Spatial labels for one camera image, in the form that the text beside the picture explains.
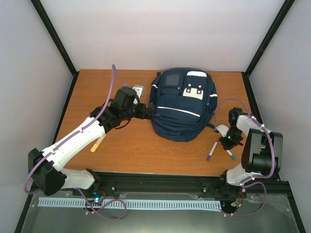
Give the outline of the navy blue student backpack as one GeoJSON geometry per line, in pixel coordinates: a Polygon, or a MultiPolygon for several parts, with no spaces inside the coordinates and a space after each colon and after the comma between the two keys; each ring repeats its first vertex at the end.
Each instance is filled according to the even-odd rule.
{"type": "Polygon", "coordinates": [[[210,120],[218,95],[212,77],[203,70],[172,68],[157,73],[149,101],[155,107],[153,130],[162,138],[189,142],[205,127],[214,127],[210,120]]]}

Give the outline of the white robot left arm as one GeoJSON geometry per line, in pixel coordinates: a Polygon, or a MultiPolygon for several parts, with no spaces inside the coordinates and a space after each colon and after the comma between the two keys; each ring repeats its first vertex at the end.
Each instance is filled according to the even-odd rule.
{"type": "Polygon", "coordinates": [[[112,129],[122,129],[123,121],[131,119],[150,119],[153,113],[151,104],[140,102],[144,87],[135,85],[120,88],[109,106],[97,107],[89,117],[74,131],[55,144],[39,151],[33,149],[28,154],[29,175],[46,196],[51,196],[61,189],[80,188],[90,195],[97,195],[101,190],[101,180],[91,169],[65,169],[66,163],[92,141],[112,129]]]}

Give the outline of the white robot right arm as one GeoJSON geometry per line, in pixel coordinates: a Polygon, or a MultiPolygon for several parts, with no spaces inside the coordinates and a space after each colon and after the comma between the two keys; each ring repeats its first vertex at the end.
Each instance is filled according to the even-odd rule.
{"type": "Polygon", "coordinates": [[[254,116],[234,107],[228,113],[229,127],[216,127],[221,134],[220,144],[231,154],[231,150],[244,146],[241,162],[233,169],[226,170],[221,176],[217,191],[228,198],[238,195],[247,182],[255,178],[270,178],[281,168],[283,135],[273,132],[260,124],[254,116]]]}

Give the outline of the green capped white marker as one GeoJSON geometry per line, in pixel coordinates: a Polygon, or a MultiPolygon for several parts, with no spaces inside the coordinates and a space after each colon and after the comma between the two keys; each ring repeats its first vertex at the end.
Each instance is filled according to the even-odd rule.
{"type": "Polygon", "coordinates": [[[230,150],[226,150],[226,152],[228,153],[228,155],[235,161],[236,157],[235,155],[230,151],[230,150]]]}

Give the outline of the yellow highlighter pen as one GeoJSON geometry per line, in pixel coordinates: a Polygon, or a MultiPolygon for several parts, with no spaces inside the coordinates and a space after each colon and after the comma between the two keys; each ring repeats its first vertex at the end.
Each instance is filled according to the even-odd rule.
{"type": "Polygon", "coordinates": [[[98,139],[97,139],[97,141],[95,142],[95,144],[92,146],[92,148],[90,149],[90,151],[92,152],[92,153],[94,153],[96,150],[97,150],[97,148],[99,147],[99,145],[102,143],[102,141],[104,140],[104,138],[105,138],[105,134],[103,135],[103,136],[101,136],[101,137],[99,137],[98,139]]]}

